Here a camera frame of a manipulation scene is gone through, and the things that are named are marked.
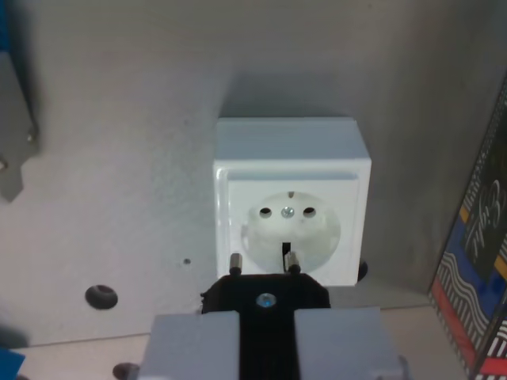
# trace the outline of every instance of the power outlet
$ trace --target power outlet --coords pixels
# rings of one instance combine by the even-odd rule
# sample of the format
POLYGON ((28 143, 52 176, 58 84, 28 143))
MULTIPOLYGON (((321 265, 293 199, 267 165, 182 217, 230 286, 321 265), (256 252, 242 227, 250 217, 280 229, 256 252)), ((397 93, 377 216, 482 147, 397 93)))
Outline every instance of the power outlet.
POLYGON ((290 251, 322 285, 357 282, 371 159, 350 118, 220 119, 217 274, 283 273, 290 251))

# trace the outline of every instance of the metal pin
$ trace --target metal pin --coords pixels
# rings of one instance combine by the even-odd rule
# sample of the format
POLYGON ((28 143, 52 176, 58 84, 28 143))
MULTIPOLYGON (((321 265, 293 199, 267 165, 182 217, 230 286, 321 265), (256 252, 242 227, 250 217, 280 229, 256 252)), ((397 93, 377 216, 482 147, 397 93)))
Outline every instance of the metal pin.
POLYGON ((301 272, 301 267, 299 266, 299 260, 295 255, 295 252, 291 251, 284 256, 285 259, 285 267, 287 272, 290 272, 294 275, 297 275, 301 272))
POLYGON ((232 276, 241 275, 243 256, 241 253, 233 253, 229 259, 229 274, 232 276))

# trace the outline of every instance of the screw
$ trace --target screw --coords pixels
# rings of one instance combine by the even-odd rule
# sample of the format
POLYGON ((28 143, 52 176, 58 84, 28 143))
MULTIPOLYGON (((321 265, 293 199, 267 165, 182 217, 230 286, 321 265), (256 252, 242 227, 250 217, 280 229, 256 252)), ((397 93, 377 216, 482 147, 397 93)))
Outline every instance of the screw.
POLYGON ((282 208, 281 214, 286 219, 292 218, 294 216, 294 209, 292 207, 286 206, 282 208))
POLYGON ((256 302, 260 307, 267 309, 276 304, 276 297, 271 293, 262 293, 257 297, 256 302))

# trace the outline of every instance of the hole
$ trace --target hole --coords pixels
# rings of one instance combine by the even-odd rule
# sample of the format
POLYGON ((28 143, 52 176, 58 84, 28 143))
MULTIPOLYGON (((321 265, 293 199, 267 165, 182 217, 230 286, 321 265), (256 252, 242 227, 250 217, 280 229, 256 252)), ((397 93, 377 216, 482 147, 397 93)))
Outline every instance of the hole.
POLYGON ((134 363, 120 363, 112 369, 112 376, 118 380, 127 380, 128 376, 133 371, 139 371, 139 366, 134 363))
POLYGON ((271 216, 271 209, 264 207, 259 211, 261 218, 269 218, 271 216))
POLYGON ((6 171, 9 168, 9 162, 0 157, 0 172, 6 171))
POLYGON ((303 215, 307 218, 313 218, 315 216, 317 211, 313 207, 307 207, 303 211, 303 215))
POLYGON ((368 264, 366 264, 366 261, 361 260, 359 263, 359 271, 357 272, 357 282, 360 282, 364 277, 366 277, 366 274, 368 273, 368 264))
POLYGON ((118 294, 105 285, 94 285, 86 291, 85 300, 94 309, 108 310, 118 303, 118 294))
POLYGON ((285 256, 289 252, 291 252, 291 243, 290 242, 283 242, 282 243, 282 255, 285 256))

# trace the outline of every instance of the metal bracket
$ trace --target metal bracket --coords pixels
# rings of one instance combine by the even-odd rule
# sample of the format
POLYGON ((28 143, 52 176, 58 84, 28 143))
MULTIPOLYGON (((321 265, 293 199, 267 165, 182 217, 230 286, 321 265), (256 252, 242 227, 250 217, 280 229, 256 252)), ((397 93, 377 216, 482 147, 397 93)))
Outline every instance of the metal bracket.
POLYGON ((7 52, 0 52, 0 196, 23 189, 21 166, 37 151, 36 130, 7 52))

